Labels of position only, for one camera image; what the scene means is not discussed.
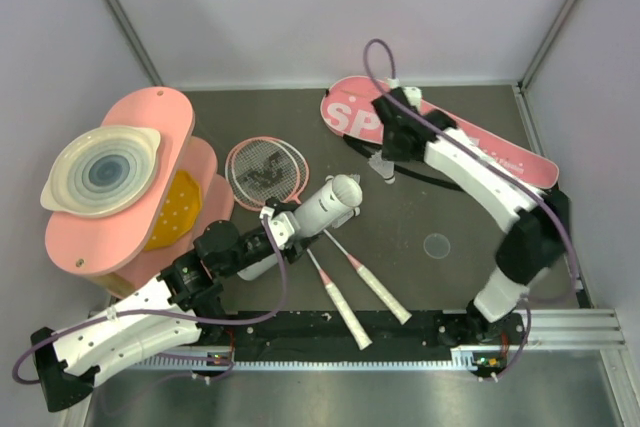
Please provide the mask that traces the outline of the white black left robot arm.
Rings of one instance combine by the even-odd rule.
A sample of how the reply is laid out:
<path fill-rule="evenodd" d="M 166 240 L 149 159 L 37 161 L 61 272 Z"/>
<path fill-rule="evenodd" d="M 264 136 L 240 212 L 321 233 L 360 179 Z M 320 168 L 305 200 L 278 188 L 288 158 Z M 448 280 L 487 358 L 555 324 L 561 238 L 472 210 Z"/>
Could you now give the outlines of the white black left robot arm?
<path fill-rule="evenodd" d="M 188 252 L 130 296 L 63 331 L 31 336 L 46 407 L 66 410 L 129 366 L 174 347 L 216 343 L 239 325 L 221 306 L 222 279 L 266 260 L 296 261 L 317 238 L 284 215 L 240 233 L 230 221 L 205 228 Z"/>

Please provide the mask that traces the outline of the white shuttlecock tube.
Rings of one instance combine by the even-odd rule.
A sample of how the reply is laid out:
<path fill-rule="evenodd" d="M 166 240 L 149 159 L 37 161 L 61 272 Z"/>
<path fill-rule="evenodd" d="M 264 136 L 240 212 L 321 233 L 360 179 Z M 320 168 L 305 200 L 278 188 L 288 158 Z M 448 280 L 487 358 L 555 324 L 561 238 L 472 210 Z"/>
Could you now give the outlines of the white shuttlecock tube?
<path fill-rule="evenodd" d="M 251 281 L 280 260 L 297 260 L 323 230 L 362 202 L 358 182 L 343 174 L 301 202 L 301 179 L 300 174 L 291 174 L 269 187 L 254 180 L 241 183 L 242 194 L 267 212 L 267 224 L 234 230 L 232 274 Z"/>

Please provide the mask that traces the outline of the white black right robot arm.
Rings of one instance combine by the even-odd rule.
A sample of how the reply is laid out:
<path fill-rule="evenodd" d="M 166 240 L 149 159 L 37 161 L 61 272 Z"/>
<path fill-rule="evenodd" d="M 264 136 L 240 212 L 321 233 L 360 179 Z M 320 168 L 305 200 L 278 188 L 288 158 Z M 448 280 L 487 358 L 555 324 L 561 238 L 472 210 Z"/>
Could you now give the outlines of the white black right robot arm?
<path fill-rule="evenodd" d="M 485 286 L 466 307 L 457 341 L 487 343 L 504 319 L 566 252 L 568 197 L 521 182 L 476 147 L 457 122 L 439 109 L 425 115 L 415 106 L 417 88 L 395 87 L 372 100 L 383 125 L 382 156 L 394 162 L 421 160 L 444 173 L 478 202 L 504 233 Z"/>

